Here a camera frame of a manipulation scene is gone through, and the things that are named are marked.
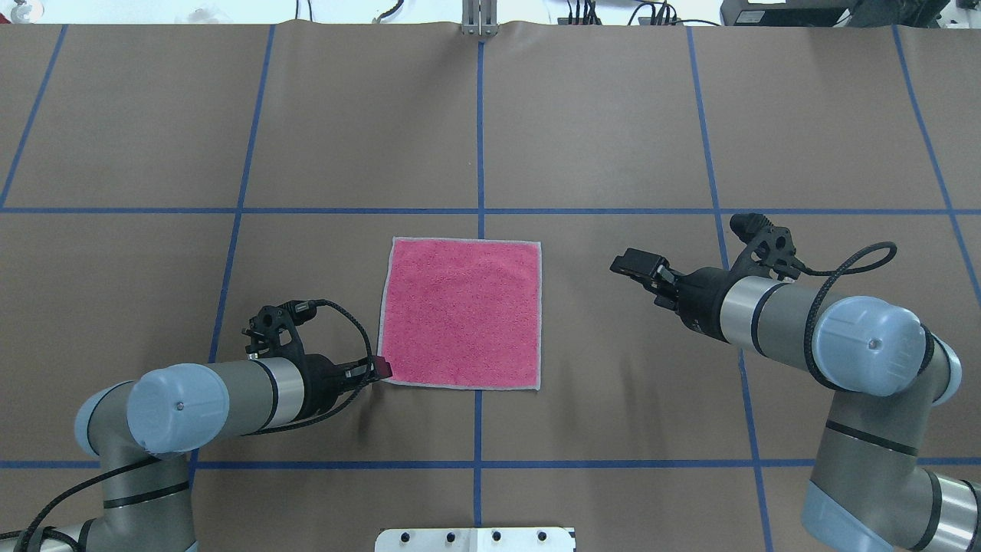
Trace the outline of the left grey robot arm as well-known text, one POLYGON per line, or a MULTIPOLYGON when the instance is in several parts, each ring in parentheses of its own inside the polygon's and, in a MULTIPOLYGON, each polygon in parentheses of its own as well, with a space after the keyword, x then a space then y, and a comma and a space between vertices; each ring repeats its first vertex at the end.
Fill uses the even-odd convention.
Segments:
POLYGON ((196 551, 189 454, 209 443, 301 427, 336 415, 392 376, 380 356, 336 364, 256 356, 179 363, 92 395, 78 410, 78 445, 101 473, 63 492, 4 551, 196 551))

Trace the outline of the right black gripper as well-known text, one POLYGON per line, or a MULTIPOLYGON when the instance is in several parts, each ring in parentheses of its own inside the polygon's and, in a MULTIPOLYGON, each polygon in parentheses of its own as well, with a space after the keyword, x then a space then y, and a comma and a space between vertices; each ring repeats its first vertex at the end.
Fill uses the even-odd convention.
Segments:
POLYGON ((610 265, 614 274, 635 281, 651 281, 648 292, 655 295, 653 304, 675 312, 686 328, 725 343, 721 330, 721 305, 731 288, 729 273, 721 268, 702 267, 690 274, 669 269, 661 255, 627 248, 610 265), (672 276, 665 281, 665 274, 672 276))

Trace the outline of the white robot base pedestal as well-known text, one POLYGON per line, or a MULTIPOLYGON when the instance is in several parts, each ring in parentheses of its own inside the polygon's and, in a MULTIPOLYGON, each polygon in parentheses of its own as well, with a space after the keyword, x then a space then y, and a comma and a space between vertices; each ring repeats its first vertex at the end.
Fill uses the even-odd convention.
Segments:
POLYGON ((390 528, 379 532, 375 551, 576 551, 573 528, 390 528))

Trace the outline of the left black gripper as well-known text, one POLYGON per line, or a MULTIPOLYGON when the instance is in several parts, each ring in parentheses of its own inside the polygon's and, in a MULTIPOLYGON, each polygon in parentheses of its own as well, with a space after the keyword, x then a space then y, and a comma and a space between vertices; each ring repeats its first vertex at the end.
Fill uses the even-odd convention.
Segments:
POLYGON ((299 368, 304 384, 303 405, 299 412, 328 412, 336 400, 344 393, 352 392, 365 375, 367 382, 392 377, 388 360, 372 360, 370 370, 366 371, 367 357, 335 364, 323 354, 305 354, 299 368))

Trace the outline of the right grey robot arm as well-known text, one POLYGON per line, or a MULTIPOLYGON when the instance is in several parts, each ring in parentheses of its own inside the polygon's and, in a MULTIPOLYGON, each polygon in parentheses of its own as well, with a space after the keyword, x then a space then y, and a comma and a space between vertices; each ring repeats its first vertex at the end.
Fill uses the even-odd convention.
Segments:
POLYGON ((905 308, 831 286, 792 283, 794 258, 749 248, 724 270, 677 272, 629 248, 611 263, 679 315, 687 328, 784 366, 834 393, 800 520, 838 551, 977 551, 979 486, 918 464, 930 412, 952 398, 963 367, 905 308))

